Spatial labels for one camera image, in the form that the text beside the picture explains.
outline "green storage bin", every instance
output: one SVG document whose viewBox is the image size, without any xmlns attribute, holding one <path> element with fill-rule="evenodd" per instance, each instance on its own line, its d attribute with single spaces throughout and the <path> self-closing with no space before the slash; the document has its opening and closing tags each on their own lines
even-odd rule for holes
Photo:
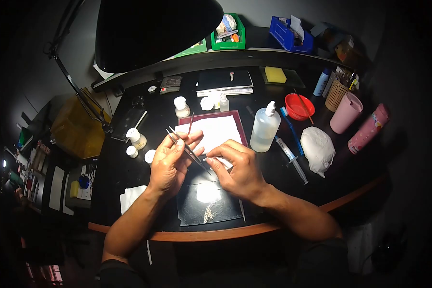
<svg viewBox="0 0 432 288">
<path fill-rule="evenodd" d="M 215 33 L 214 31 L 211 33 L 211 49 L 213 50 L 229 50 L 229 49 L 245 49 L 245 27 L 243 26 L 242 20 L 240 20 L 239 16 L 236 13 L 225 13 L 231 15 L 235 21 L 237 22 L 237 32 L 240 41 L 239 42 L 215 42 Z"/>
<path fill-rule="evenodd" d="M 195 45 L 192 47 L 189 47 L 187 49 L 185 49 L 184 51 L 176 54 L 174 57 L 181 57 L 181 56 L 185 56 L 185 55 L 190 55 L 190 54 L 196 54 L 196 53 L 202 53 L 202 52 L 206 52 L 206 39 L 203 38 L 203 40 L 201 41 L 202 43 L 200 45 Z"/>
</svg>

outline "blue storage bin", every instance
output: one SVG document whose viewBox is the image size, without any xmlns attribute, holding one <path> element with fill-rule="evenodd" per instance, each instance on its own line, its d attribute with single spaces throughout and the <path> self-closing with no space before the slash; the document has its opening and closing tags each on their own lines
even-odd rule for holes
<svg viewBox="0 0 432 288">
<path fill-rule="evenodd" d="M 300 46 L 294 45 L 294 33 L 290 30 L 291 19 L 287 19 L 287 26 L 279 20 L 279 17 L 272 16 L 270 22 L 269 33 L 277 39 L 278 43 L 282 45 L 283 49 L 289 52 L 312 54 L 314 48 L 314 37 L 309 32 L 304 30 L 304 41 Z"/>
</svg>

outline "red bowl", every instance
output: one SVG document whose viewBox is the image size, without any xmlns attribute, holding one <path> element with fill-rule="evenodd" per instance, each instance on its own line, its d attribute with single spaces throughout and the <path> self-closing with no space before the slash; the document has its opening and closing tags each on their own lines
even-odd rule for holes
<svg viewBox="0 0 432 288">
<path fill-rule="evenodd" d="M 309 110 L 309 114 L 312 116 L 315 113 L 314 104 L 303 95 L 300 95 L 300 97 L 304 101 L 307 110 Z M 290 93 L 285 97 L 285 108 L 287 109 L 288 115 L 294 120 L 304 121 L 305 119 L 309 119 L 298 95 L 295 93 Z"/>
</svg>

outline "wooden desk edge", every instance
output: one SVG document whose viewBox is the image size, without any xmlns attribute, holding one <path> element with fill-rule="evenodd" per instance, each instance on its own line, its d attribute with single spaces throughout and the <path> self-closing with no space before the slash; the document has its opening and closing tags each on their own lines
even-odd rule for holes
<svg viewBox="0 0 432 288">
<path fill-rule="evenodd" d="M 374 179 L 368 184 L 363 185 L 357 190 L 342 196 L 334 201 L 320 206 L 323 211 L 329 212 L 342 205 L 351 202 L 352 200 L 365 194 L 372 188 L 376 187 L 381 183 L 387 174 L 381 175 Z M 261 223 L 250 226 L 243 226 L 237 228 L 229 228 L 224 230 L 213 230 L 213 231 L 199 231 L 199 232 L 155 232 L 149 240 L 153 241 L 171 241 L 171 242 L 194 242 L 194 241 L 214 241 L 214 240 L 224 240 L 232 238 L 246 237 L 261 233 L 266 233 L 280 229 L 282 226 L 276 222 Z M 110 226 L 100 225 L 96 223 L 89 222 L 88 228 L 94 231 L 107 233 Z"/>
</svg>

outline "desk lamp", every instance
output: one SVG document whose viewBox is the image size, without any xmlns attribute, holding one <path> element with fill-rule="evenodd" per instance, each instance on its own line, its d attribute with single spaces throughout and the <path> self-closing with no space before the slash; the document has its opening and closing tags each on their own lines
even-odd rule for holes
<svg viewBox="0 0 432 288">
<path fill-rule="evenodd" d="M 58 56 L 59 46 L 84 2 L 79 0 L 74 6 L 75 0 L 70 0 L 45 54 L 56 60 L 90 117 L 111 133 L 113 129 L 104 119 L 104 109 L 78 88 Z M 215 0 L 102 0 L 96 28 L 96 63 L 105 72 L 121 73 L 165 60 L 209 35 L 221 22 L 222 15 L 222 8 Z"/>
</svg>

